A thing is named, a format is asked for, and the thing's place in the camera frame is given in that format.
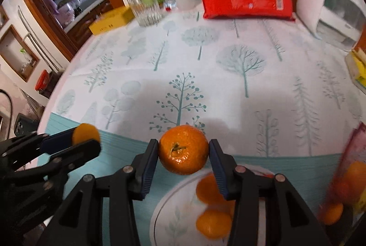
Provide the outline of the white tabletop appliance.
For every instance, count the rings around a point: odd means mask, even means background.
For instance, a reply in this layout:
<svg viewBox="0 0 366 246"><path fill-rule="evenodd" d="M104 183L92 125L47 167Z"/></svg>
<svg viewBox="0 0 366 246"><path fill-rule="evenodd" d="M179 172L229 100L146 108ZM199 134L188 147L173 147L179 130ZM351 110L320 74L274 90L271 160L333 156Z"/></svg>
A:
<svg viewBox="0 0 366 246"><path fill-rule="evenodd" d="M356 46L365 26L364 0L297 0L296 14L315 38L343 51Z"/></svg>

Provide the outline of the yellow cardboard box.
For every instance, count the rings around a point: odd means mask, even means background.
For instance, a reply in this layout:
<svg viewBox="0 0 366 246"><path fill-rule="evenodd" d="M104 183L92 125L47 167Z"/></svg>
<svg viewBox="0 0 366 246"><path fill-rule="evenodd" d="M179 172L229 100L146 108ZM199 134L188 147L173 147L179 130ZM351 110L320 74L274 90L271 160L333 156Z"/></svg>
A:
<svg viewBox="0 0 366 246"><path fill-rule="evenodd" d="M93 35L98 35L126 26L134 18L130 7L119 7L102 14L89 26L89 29Z"/></svg>

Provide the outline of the small orange tangerine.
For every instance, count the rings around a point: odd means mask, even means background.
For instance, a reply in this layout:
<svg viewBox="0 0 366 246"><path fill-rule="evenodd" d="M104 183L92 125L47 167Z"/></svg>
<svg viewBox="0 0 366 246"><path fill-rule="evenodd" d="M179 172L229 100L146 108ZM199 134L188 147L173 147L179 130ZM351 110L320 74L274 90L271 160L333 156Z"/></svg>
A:
<svg viewBox="0 0 366 246"><path fill-rule="evenodd" d="M163 167L178 175L191 175L201 170L209 153L205 134L189 125L176 126L163 134L158 155Z"/></svg>

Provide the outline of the small yellow-orange tangerine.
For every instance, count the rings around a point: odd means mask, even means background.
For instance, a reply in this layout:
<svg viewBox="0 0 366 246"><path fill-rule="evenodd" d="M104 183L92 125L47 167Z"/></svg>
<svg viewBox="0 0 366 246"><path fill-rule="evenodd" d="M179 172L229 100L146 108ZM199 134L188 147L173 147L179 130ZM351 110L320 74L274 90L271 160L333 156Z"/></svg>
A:
<svg viewBox="0 0 366 246"><path fill-rule="evenodd" d="M100 142L100 134L98 129L87 123L82 123L76 127L72 134L72 144L77 145L88 140L95 140Z"/></svg>

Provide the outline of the pink glass fruit plate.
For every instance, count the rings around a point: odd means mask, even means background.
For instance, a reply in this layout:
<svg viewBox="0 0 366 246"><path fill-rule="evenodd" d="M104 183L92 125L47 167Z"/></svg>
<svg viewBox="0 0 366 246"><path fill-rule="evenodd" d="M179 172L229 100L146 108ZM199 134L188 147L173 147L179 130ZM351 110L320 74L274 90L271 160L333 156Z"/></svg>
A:
<svg viewBox="0 0 366 246"><path fill-rule="evenodd" d="M322 224L335 224L346 207L354 216L365 213L365 177L365 124L360 123L348 140L320 208Z"/></svg>

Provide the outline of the tree pattern tablecloth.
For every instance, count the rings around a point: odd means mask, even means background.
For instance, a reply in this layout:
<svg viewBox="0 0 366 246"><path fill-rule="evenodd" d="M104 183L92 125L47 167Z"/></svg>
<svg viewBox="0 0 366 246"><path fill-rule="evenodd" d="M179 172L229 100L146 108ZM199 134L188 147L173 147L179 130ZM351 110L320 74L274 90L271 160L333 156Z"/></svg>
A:
<svg viewBox="0 0 366 246"><path fill-rule="evenodd" d="M236 162L283 173L317 212L365 95L346 52L299 21L204 19L201 6L93 36L70 62L39 131L88 123L98 158L70 174L111 175L170 128L189 125Z"/></svg>

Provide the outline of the clear drinking glass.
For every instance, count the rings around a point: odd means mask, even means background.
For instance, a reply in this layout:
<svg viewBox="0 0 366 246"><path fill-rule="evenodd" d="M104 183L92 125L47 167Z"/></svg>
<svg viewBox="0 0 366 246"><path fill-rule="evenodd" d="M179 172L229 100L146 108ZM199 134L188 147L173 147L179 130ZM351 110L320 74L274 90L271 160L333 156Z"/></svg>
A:
<svg viewBox="0 0 366 246"><path fill-rule="evenodd" d="M158 0L130 0L129 5L141 27L156 25L163 17Z"/></svg>

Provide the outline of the yellow tissue pack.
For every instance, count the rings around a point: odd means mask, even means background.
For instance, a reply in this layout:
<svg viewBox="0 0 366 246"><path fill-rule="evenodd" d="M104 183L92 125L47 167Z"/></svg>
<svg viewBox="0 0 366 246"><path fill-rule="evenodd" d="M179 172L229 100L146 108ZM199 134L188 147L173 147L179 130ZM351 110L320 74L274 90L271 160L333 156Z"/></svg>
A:
<svg viewBox="0 0 366 246"><path fill-rule="evenodd" d="M345 57L346 66L353 84L364 94L366 94L365 58L365 52L360 47L355 47Z"/></svg>

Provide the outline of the white round leaf plate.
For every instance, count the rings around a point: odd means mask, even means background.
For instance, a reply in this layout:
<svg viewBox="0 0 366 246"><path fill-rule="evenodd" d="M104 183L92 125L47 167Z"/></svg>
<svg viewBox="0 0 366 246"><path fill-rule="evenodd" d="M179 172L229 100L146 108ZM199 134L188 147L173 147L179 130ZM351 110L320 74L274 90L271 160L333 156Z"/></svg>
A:
<svg viewBox="0 0 366 246"><path fill-rule="evenodd" d="M210 240L195 226L208 207L195 193L198 182L210 173L208 168L187 177L165 194L150 221L151 245L227 245L228 238Z"/></svg>

